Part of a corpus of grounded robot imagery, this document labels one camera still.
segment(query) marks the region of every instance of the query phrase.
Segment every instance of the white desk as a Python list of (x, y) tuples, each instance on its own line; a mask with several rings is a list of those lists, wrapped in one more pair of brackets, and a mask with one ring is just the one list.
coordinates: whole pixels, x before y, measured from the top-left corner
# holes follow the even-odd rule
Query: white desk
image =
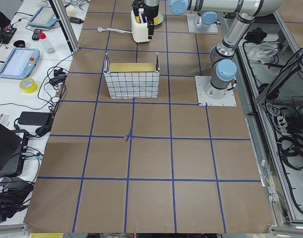
[[(82, 6), (84, 10), (79, 9), (76, 6), (76, 17), (79, 17), (84, 20), (88, 4), (84, 4)], [(36, 6), (36, 3), (34, 0), (25, 0), (22, 6), (18, 11), (25, 12), (28, 14), (34, 14), (37, 11), (38, 7)], [(18, 13), (14, 19), (12, 20), (12, 23), (16, 22), (18, 19), (27, 17), (30, 18), (30, 16), (26, 16), (23, 14)], [(22, 19), (20, 22), (17, 22), (14, 27), (17, 28), (17, 32), (14, 34), (13, 38), (11, 39), (10, 43), (8, 45), (2, 45), (0, 47), (0, 60), (5, 60), (10, 51), (12, 50), (13, 42), (17, 40), (24, 40), (26, 43), (26, 47), (28, 48), (37, 48), (40, 50), (40, 58), (33, 69), (31, 75), (29, 77), (33, 78), (38, 86), (40, 87), (42, 81), (47, 76), (47, 70), (48, 68), (57, 65), (60, 60), (66, 58), (67, 56), (71, 55), (70, 49), (66, 43), (65, 37), (63, 35), (63, 32), (61, 28), (51, 29), (49, 31), (46, 31), (47, 37), (51, 40), (56, 52), (54, 54), (47, 54), (44, 51), (43, 46), (41, 45), (41, 42), (39, 41), (33, 41), (31, 39), (33, 32), (27, 30), (25, 27), (27, 25), (28, 20)], [(77, 37), (77, 39), (80, 36), (82, 24), (72, 24), (74, 33)], [(72, 57), (69, 57), (65, 61), (59, 64), (59, 66), (69, 69), (71, 65)], [(5, 79), (0, 78), (0, 104), (7, 104), (7, 103), (16, 103), (19, 105), (26, 105), (31, 108), (40, 108), (42, 107), (46, 102), (40, 100), (37, 98), (38, 90), (31, 94), (24, 93), (19, 88), (19, 82), (20, 80), (16, 79)], [(55, 90), (52, 88), (51, 85), (47, 85), (46, 87), (47, 91), (54, 96)], [(47, 93), (41, 89), (40, 91), (40, 97), (49, 100), (50, 97), (47, 95)], [(48, 105), (43, 107), (41, 110), (32, 110), (27, 107), (19, 107), (15, 105), (6, 105), (6, 106), (0, 106), (0, 113), (9, 115), (9, 125), (7, 126), (8, 129), (14, 129), (13, 122), (16, 118), (18, 118), (22, 111), (38, 111), (38, 112), (49, 112)], [(20, 128), (27, 130), (31, 134), (35, 134), (35, 129), (38, 126), (20, 126)], [(43, 136), (42, 138), (33, 138), (29, 140), (28, 145), (41, 151), (42, 153), (45, 150), (46, 143), (49, 138), (49, 133)], [(24, 163), (23, 172), (19, 176), (23, 180), (32, 181), (34, 177), (36, 176), (36, 172), (38, 170), (38, 161), (35, 158), (28, 159)], [(17, 212), (11, 219), (7, 219), (5, 222), (0, 223), (0, 225), (17, 225), (22, 224), (24, 217), (26, 215), (27, 209)]]

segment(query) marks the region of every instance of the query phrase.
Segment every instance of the wire basket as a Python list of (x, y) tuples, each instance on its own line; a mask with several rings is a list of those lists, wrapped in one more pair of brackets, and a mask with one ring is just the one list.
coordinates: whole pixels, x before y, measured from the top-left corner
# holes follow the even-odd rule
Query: wire basket
[(104, 76), (113, 99), (157, 98), (159, 60), (156, 63), (110, 63), (104, 59)]

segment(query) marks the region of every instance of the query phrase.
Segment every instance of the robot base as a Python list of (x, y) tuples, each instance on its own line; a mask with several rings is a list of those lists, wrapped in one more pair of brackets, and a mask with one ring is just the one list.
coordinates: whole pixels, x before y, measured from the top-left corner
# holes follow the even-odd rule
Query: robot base
[(205, 85), (211, 80), (211, 76), (196, 76), (196, 91), (197, 100), (200, 106), (221, 106), (221, 107), (236, 107), (236, 100), (233, 91), (227, 91), (222, 99), (213, 99), (204, 92)]
[(201, 33), (201, 34), (218, 34), (218, 29), (216, 24), (209, 25), (208, 27), (197, 28), (194, 25), (194, 21), (197, 17), (197, 14), (187, 14), (187, 26), (189, 28), (189, 33)]

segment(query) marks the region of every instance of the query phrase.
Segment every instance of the plastic bottle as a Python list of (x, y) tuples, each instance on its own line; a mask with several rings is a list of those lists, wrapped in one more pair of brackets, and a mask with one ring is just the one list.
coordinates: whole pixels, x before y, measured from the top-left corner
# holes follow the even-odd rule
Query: plastic bottle
[(46, 34), (39, 32), (39, 39), (48, 54), (53, 54), (56, 51), (50, 40), (47, 38)]

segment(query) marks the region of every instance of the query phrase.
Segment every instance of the red bottle cap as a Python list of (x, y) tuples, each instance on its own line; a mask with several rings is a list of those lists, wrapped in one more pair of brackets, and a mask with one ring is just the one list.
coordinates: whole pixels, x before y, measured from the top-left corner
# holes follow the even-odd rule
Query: red bottle cap
[(43, 32), (39, 32), (39, 39), (45, 39), (47, 36), (46, 36), (46, 34), (44, 34)]

